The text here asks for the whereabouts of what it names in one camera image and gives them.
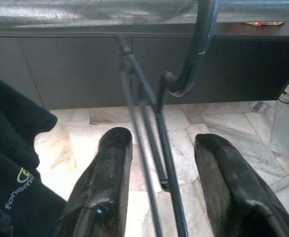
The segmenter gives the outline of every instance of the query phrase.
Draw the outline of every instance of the metal rod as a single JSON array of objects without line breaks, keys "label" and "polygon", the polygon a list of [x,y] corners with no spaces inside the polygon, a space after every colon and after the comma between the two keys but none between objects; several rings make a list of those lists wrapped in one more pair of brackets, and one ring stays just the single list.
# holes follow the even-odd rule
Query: metal rod
[{"label": "metal rod", "polygon": [[165,72],[162,83],[173,96],[183,96],[197,81],[214,33],[218,14],[218,0],[201,0],[196,25],[189,51],[186,54],[181,74],[176,78]]},{"label": "metal rod", "polygon": [[147,135],[148,135],[148,139],[149,139],[149,143],[150,143],[151,152],[152,152],[152,156],[154,159],[156,171],[158,173],[160,183],[162,184],[163,182],[166,181],[167,177],[164,173],[163,164],[161,162],[162,159],[161,159],[161,156],[158,152],[158,148],[156,145],[157,143],[156,143],[156,140],[155,140],[154,135],[153,135],[152,127],[150,125],[150,121],[149,121],[149,117],[148,117],[148,111],[145,107],[145,101],[144,100],[140,101],[140,109],[141,109],[141,112],[143,115],[144,125],[145,125],[146,131],[147,131]]},{"label": "metal rod", "polygon": [[[138,65],[135,57],[130,57],[129,50],[128,47],[126,46],[126,44],[122,44],[122,42],[124,42],[125,40],[123,38],[119,39],[121,48],[122,48],[122,71],[121,71],[121,77],[123,78],[123,74],[126,75],[126,73],[134,73],[136,76],[136,79],[138,81],[142,81],[141,84],[141,96],[145,97],[146,99],[149,99],[149,94],[148,91],[150,90],[145,90],[145,88],[150,88],[150,85],[147,81],[147,79],[145,78],[145,76],[143,75],[143,77],[141,76],[142,74],[140,73],[140,67],[135,67],[135,65]],[[129,92],[129,89],[126,89],[127,85],[124,85],[124,91],[125,93],[127,93],[128,95],[126,95],[127,100],[128,100],[128,105],[129,107],[133,106],[133,101]],[[169,138],[167,135],[167,131],[166,131],[166,126],[165,126],[165,122],[164,122],[164,118],[162,113],[157,113],[157,111],[155,110],[155,118],[156,118],[156,122],[157,122],[157,127],[158,127],[158,131],[159,131],[159,137],[160,137],[160,143],[161,143],[161,148],[162,148],[162,152],[163,152],[163,156],[164,156],[164,162],[165,162],[165,167],[166,167],[166,172],[167,172],[167,177],[168,177],[168,188],[170,190],[171,193],[171,198],[172,198],[172,206],[173,206],[173,212],[174,212],[174,217],[175,217],[175,221],[176,221],[176,226],[177,226],[177,231],[178,231],[178,236],[179,237],[188,237],[188,230],[187,230],[187,224],[186,224],[186,220],[185,220],[185,214],[184,214],[184,209],[183,209],[183,204],[181,201],[181,194],[180,194],[180,189],[179,189],[179,184],[178,184],[178,179],[177,179],[177,175],[176,175],[176,171],[175,171],[175,167],[174,167],[174,162],[173,162],[173,157],[172,157],[172,152],[171,152],[171,148],[170,148],[170,144],[169,144]],[[136,124],[134,122],[135,115],[132,115],[132,121],[134,124]],[[138,129],[136,129],[136,135],[137,137],[140,136],[138,135]],[[139,147],[140,147],[140,151],[143,151],[143,145],[141,143],[141,141],[139,141]],[[151,202],[151,209],[155,210],[155,200],[152,200]]]},{"label": "metal rod", "polygon": [[[197,9],[198,0],[0,0],[0,29],[195,23]],[[252,21],[289,21],[289,0],[219,0],[217,22]]]},{"label": "metal rod", "polygon": [[167,92],[167,89],[164,87],[163,81],[161,79],[160,83],[159,83],[157,101],[156,101],[156,104],[155,104],[155,106],[153,108],[154,111],[157,112],[157,113],[160,113],[163,110],[163,106],[164,106],[165,100],[167,99],[167,93],[166,92]]},{"label": "metal rod", "polygon": [[139,133],[139,129],[138,129],[137,122],[136,122],[136,114],[134,111],[133,99],[132,99],[131,94],[130,94],[130,87],[128,85],[127,75],[123,70],[120,72],[120,78],[121,78],[121,81],[123,84],[126,100],[128,102],[128,105],[129,105],[129,111],[130,111],[133,127],[135,129],[136,138],[137,138],[138,145],[139,145],[140,155],[142,158],[143,172],[144,172],[144,177],[146,180],[146,186],[147,186],[147,190],[148,190],[148,196],[149,196],[149,200],[150,200],[150,207],[151,207],[153,223],[154,223],[154,227],[155,227],[155,234],[157,237],[162,237],[162,231],[161,231],[161,224],[160,224],[158,209],[157,209],[156,202],[155,202],[155,196],[153,193],[152,182],[151,182],[151,178],[149,175],[148,164],[147,164],[146,158],[145,158],[146,156],[145,156],[144,147],[143,147],[141,139],[140,139],[140,133]]},{"label": "metal rod", "polygon": [[172,198],[172,205],[174,211],[175,222],[179,237],[188,237],[187,224],[185,220],[185,213],[179,190],[178,178],[176,175],[172,152],[169,143],[169,137],[166,132],[165,122],[162,113],[155,113],[156,122],[158,125],[161,147],[164,155],[164,163],[168,175],[169,189]]}]

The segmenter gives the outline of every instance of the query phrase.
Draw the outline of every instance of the reflective surface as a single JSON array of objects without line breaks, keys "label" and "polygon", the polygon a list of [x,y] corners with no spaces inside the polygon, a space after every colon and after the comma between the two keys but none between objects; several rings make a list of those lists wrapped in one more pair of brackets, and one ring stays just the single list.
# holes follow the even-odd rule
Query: reflective surface
[{"label": "reflective surface", "polygon": [[130,131],[107,131],[77,181],[54,236],[124,237],[131,159]]},{"label": "reflective surface", "polygon": [[[289,0],[219,0],[218,22],[289,21]],[[194,23],[197,0],[0,0],[0,29]]]}]

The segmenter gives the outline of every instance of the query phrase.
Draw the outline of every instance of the cabinet door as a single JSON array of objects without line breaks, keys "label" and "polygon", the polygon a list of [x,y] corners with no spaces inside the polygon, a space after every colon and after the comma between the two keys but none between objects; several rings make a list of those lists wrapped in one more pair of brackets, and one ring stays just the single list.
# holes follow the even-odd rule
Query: cabinet door
[{"label": "cabinet door", "polygon": [[126,105],[116,39],[21,38],[19,41],[47,109]]},{"label": "cabinet door", "polygon": [[17,38],[0,38],[0,79],[42,106]]},{"label": "cabinet door", "polygon": [[[134,54],[154,89],[164,71],[179,75],[189,39],[134,39]],[[214,39],[200,77],[168,103],[275,100],[289,83],[289,40]],[[133,83],[133,96],[138,85]]]}]

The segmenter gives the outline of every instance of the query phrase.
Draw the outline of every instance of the marble floor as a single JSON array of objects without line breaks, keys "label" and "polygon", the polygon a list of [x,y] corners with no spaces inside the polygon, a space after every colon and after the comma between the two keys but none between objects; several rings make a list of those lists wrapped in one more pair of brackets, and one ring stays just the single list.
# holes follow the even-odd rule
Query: marble floor
[{"label": "marble floor", "polygon": [[[110,128],[123,126],[133,133],[125,107],[51,111],[57,125],[36,137],[42,181],[68,199],[76,180],[93,160],[98,140]],[[289,174],[289,105],[278,101],[168,105],[166,125],[178,174],[180,191],[191,237],[211,237],[193,142],[198,133],[227,138],[269,184]],[[161,190],[142,136],[156,193],[164,236],[175,237],[170,195]],[[153,224],[142,174],[138,143],[133,140],[126,237],[153,237]],[[289,187],[276,193],[289,213]]]}]

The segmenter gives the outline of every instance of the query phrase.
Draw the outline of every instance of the curved metal handle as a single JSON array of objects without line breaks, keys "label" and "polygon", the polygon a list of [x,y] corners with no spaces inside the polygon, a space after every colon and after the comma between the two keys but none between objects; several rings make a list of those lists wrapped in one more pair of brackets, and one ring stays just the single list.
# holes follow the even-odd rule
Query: curved metal handle
[{"label": "curved metal handle", "polygon": [[199,1],[195,30],[182,72],[178,78],[170,72],[162,76],[162,86],[173,96],[185,95],[196,82],[213,36],[217,15],[217,0]]}]

